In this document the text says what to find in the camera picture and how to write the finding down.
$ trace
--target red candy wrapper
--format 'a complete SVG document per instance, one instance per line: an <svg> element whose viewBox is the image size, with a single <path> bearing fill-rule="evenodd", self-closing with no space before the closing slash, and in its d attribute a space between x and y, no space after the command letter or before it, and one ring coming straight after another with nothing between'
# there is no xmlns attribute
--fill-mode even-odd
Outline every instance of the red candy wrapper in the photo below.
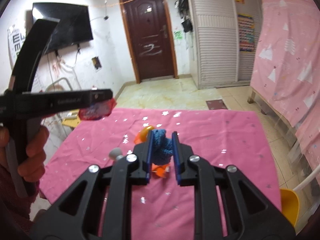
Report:
<svg viewBox="0 0 320 240"><path fill-rule="evenodd" d="M94 105L83 108L79 110L79 118L81 120L99 120L102 117L109 116L112 113L112 110L116 106L116 101L114 98L95 103Z"/></svg>

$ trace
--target white wardrobe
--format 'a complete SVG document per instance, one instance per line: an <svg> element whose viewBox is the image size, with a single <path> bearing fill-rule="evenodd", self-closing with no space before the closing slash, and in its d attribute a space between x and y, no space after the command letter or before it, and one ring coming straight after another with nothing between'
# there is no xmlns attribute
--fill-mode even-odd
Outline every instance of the white wardrobe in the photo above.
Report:
<svg viewBox="0 0 320 240"><path fill-rule="evenodd" d="M261 0L244 0L244 4L190 0L190 6L194 33L188 38L195 43L190 72L198 88L248 85L255 51L240 51L237 18L238 14L253 17L256 45L262 24Z"/></svg>

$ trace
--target white scribble on door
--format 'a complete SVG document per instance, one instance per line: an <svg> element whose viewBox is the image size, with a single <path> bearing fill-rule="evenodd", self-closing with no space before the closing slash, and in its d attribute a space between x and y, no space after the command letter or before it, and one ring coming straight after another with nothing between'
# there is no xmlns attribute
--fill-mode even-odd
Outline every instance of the white scribble on door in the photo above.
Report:
<svg viewBox="0 0 320 240"><path fill-rule="evenodd" d="M157 51L157 52L154 52L154 53L149 53L154 48L160 48L160 46L155 46L153 43L148 44L148 45L144 45L143 48L146 49L146 50L144 52L140 53L139 56L143 56L143 55L145 55L145 56L153 56L153 55L162 53L162 49Z"/></svg>

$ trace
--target louvered closet door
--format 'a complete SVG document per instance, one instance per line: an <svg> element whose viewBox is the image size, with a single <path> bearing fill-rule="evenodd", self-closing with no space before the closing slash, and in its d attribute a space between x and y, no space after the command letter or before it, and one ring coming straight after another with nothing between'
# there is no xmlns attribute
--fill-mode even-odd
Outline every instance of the louvered closet door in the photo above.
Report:
<svg viewBox="0 0 320 240"><path fill-rule="evenodd" d="M244 4L236 3L237 13L248 14L254 19L255 28L255 48L260 37L262 16L261 16L261 0L244 0ZM255 58L255 51L253 52L240 52L239 56L239 81L250 81L253 63Z"/></svg>
<svg viewBox="0 0 320 240"><path fill-rule="evenodd" d="M199 84L236 81L237 33L232 0L193 0L199 44Z"/></svg>

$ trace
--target black tv screen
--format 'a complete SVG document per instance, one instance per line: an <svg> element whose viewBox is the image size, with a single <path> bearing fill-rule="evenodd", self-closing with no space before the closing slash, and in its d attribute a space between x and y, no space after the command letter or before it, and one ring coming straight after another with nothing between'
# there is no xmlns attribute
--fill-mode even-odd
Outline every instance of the black tv screen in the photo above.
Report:
<svg viewBox="0 0 320 240"><path fill-rule="evenodd" d="M33 22L37 19L59 19L47 52L93 40L87 6L67 3L34 3Z"/></svg>

